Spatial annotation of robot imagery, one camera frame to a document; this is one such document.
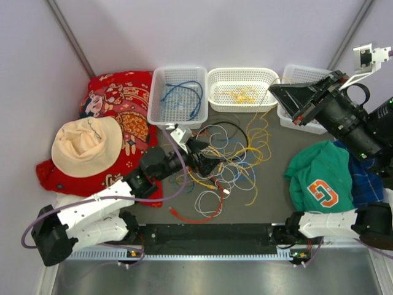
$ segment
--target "blue cloth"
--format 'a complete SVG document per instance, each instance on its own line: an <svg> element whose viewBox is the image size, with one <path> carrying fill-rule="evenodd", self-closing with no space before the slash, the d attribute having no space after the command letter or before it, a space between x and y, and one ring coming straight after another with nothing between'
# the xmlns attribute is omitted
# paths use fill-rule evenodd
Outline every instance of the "blue cloth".
<svg viewBox="0 0 393 295"><path fill-rule="evenodd" d="M334 145L348 151L341 141L335 141ZM368 170L374 162L375 159L358 161L349 152L348 170L352 177L352 197L356 208L365 207L370 202L383 201L382 180Z"/></svg>

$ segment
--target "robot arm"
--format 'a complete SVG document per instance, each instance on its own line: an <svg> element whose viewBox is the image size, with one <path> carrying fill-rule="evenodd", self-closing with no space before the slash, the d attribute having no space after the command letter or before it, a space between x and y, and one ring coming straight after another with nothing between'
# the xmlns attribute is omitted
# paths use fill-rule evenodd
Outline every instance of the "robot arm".
<svg viewBox="0 0 393 295"><path fill-rule="evenodd" d="M393 250L392 210L387 203L370 203L342 213L295 212L287 219L286 233L296 238L357 238L368 246Z"/></svg>
<svg viewBox="0 0 393 295"><path fill-rule="evenodd" d="M374 158L370 169L381 177L384 187L393 187L393 98L368 114L363 105L370 92L359 84L361 79L379 70L393 55L390 47L372 49L372 45L354 48L355 72L349 78L341 71L323 79L303 84L272 85L276 97L296 125L316 119L338 138L359 160ZM355 104L347 90L360 87L365 101ZM286 233L294 237L351 237L379 249L393 250L392 210L386 203L371 203L365 208L345 213L294 213L286 222Z"/></svg>
<svg viewBox="0 0 393 295"><path fill-rule="evenodd" d="M177 126L171 132L172 138L181 147L179 152L185 164L207 177L221 160L208 159L200 154L208 144L191 138L191 135L191 131L183 126ZM112 186L87 198L94 199L94 202L61 210L37 223L31 235L44 264L55 265L73 251L87 246L123 239L133 241L139 227L135 218L127 212L119 216L114 212L132 206L134 200L101 198L118 195L146 199L157 191L156 181L181 169L181 161L174 152L166 155L162 147L151 147L140 159L138 168ZM46 206L38 216L52 210L51 205Z"/></svg>

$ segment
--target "red patterned fabric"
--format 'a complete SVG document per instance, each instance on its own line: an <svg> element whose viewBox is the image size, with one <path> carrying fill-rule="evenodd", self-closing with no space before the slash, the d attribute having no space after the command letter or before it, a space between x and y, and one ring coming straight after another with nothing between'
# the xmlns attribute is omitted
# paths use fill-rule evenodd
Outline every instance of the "red patterned fabric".
<svg viewBox="0 0 393 295"><path fill-rule="evenodd" d="M123 146L113 166L106 171L86 178L73 178L55 167L52 160L37 165L39 181L48 191L88 197L114 184L136 168L146 149L158 144L156 126L147 123L147 107L152 73L130 71L104 74L88 84L88 94L80 108L80 118L112 116L123 131ZM159 190L149 199L162 198ZM143 203L161 207L162 203Z"/></svg>

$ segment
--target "metal frame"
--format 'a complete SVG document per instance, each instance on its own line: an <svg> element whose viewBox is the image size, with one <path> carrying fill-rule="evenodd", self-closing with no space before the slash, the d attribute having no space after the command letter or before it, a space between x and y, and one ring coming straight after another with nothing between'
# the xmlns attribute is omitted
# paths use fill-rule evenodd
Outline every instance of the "metal frame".
<svg viewBox="0 0 393 295"><path fill-rule="evenodd" d="M93 68L90 66L89 61L87 60L82 48L80 47L78 40L76 39L74 33L72 32L71 28L69 27L63 13L61 12L61 10L57 4L57 1L56 0L45 0L45 1L49 5L50 10L52 11L53 15L55 16L58 24L60 25L61 30L64 32L69 44L71 45L73 51L77 55L80 63L84 67L86 73L89 75L90 78L95 77L96 74L94 73ZM335 52L327 69L330 69L330 70L335 69L338 62L341 60L344 52L347 51L349 43L353 39L354 35L357 33L360 25L363 23L366 16L372 10L372 6L375 2L376 2L375 0L365 0L364 1L364 3L362 4L362 7L360 8L359 12L357 13L356 18L354 19L352 25L349 27L349 29L343 39L343 42L337 48L337 51Z"/></svg>
<svg viewBox="0 0 393 295"><path fill-rule="evenodd" d="M58 4L56 3L56 0L45 0L45 1L48 4L50 10L52 11L53 16L56 18L58 24L60 25L61 30L63 31L64 35L66 36L69 42L69 45L71 45L71 48L73 49L80 63L84 67L86 73L90 78L94 78L96 74L94 73L93 68L90 66L82 48L78 43L78 40L75 38L74 33L72 32L63 13L61 12Z"/></svg>

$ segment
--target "plastic basket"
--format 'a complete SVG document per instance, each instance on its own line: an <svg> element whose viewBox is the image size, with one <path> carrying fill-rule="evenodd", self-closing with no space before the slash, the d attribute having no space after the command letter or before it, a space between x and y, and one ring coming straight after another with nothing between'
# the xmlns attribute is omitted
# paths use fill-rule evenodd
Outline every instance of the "plastic basket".
<svg viewBox="0 0 393 295"><path fill-rule="evenodd" d="M279 84L276 72L265 68L218 68L208 74L208 97L217 112L267 112L278 102L267 91L271 84ZM236 103L232 91L247 89L254 101Z"/></svg>
<svg viewBox="0 0 393 295"><path fill-rule="evenodd" d="M290 79L291 83L307 83L314 82L322 79L328 73L327 69L310 68L308 66L297 66L297 65L287 65L284 70L284 77ZM282 83L288 83L287 80L283 79ZM326 129L317 122L317 120L312 120L306 126L298 126L292 122L292 119L285 112L284 108L279 105L277 107L277 115L280 118L280 124L283 127L301 130L305 132L311 132L315 134L324 134Z"/></svg>
<svg viewBox="0 0 393 295"><path fill-rule="evenodd" d="M200 128L202 123L208 119L207 78L208 71L200 66L156 69L153 73L147 121L160 129L163 129L167 123L186 125L190 129ZM179 85L187 81L197 81L203 88L200 109L191 120L190 114L199 102L197 95L191 90L177 87L166 97L166 101L162 101L173 88L167 84ZM197 83L184 84L184 86L194 89L201 95L201 89Z"/></svg>

